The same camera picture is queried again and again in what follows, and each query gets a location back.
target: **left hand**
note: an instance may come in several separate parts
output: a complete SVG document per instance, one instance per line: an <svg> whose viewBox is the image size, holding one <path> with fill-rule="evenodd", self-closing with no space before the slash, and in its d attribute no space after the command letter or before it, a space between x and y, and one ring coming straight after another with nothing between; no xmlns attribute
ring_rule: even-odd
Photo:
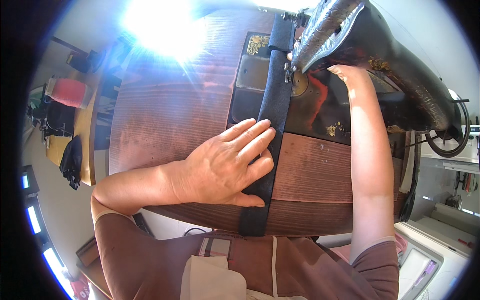
<svg viewBox="0 0 480 300"><path fill-rule="evenodd" d="M241 191L272 170L267 146L274 137L269 120L248 119L204 142L185 160L170 163L178 200L263 207L260 197Z"/></svg>

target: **black fabric strip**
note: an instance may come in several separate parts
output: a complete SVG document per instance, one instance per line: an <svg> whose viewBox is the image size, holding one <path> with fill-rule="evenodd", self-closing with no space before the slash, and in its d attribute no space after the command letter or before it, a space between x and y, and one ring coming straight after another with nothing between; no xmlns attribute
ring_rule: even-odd
<svg viewBox="0 0 480 300"><path fill-rule="evenodd" d="M283 129L287 120L288 106L292 93L292 82L285 83L283 67L287 61L284 52L272 50L267 84L258 120L269 119L272 122L271 126L276 130L275 138L268 146L272 153L274 167L270 173L243 190L244 193L257 195L265 201L265 207L245 207L242 209L239 234L243 236L261 237L265 235L278 156L280 155L280 146L282 145Z"/></svg>
<svg viewBox="0 0 480 300"><path fill-rule="evenodd" d="M292 51L295 29L290 21L284 21L277 13L273 23L272 34L268 42L269 50L279 50L285 53Z"/></svg>

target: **black sewing machine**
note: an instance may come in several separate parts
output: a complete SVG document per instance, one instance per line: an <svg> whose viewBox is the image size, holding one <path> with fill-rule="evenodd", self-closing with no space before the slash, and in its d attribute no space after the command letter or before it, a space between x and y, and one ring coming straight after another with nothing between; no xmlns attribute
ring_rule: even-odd
<svg viewBox="0 0 480 300"><path fill-rule="evenodd" d="M321 1L312 16L286 12L283 19L295 24L296 36L304 26L297 47L291 48L292 62L285 67L286 80L293 82L285 132L350 144L347 89L326 70L345 64L370 71L391 142L398 142L394 156L395 148L403 151L405 146L395 134L411 130L425 134L430 147L443 157L464 149L469 123L463 133L461 116L468 120L464 104L468 100L453 99L442 80L395 40L368 0ZM245 40L229 123L258 116L269 68L269 39L270 35L251 33ZM431 137L430 130L437 136ZM455 139L459 146L446 151L433 142L435 138Z"/></svg>

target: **forearm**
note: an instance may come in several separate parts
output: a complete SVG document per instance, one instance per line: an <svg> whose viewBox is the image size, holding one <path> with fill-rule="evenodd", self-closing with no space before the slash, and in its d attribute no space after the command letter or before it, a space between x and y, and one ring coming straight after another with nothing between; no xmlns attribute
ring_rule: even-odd
<svg viewBox="0 0 480 300"><path fill-rule="evenodd" d="M348 81L352 128L352 263L366 248L394 236L395 230L393 164L376 92L365 71Z"/></svg>
<svg viewBox="0 0 480 300"><path fill-rule="evenodd" d="M180 203L173 188L172 162L151 168L135 169L105 177L95 187L92 202L131 216L147 205Z"/></svg>
<svg viewBox="0 0 480 300"><path fill-rule="evenodd" d="M393 164L385 123L366 72L349 79L354 198L393 197Z"/></svg>

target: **red object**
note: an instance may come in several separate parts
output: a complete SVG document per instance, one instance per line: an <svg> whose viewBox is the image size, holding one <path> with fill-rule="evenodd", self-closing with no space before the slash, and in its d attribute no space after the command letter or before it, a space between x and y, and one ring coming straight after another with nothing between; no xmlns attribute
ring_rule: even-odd
<svg viewBox="0 0 480 300"><path fill-rule="evenodd" d="M82 280L77 280L70 282L70 285L73 289L73 294L78 300L88 299L88 296L90 295L90 288L88 287L88 284Z"/></svg>
<svg viewBox="0 0 480 300"><path fill-rule="evenodd" d="M92 98L92 89L73 79L57 78L50 97L67 106L85 109Z"/></svg>

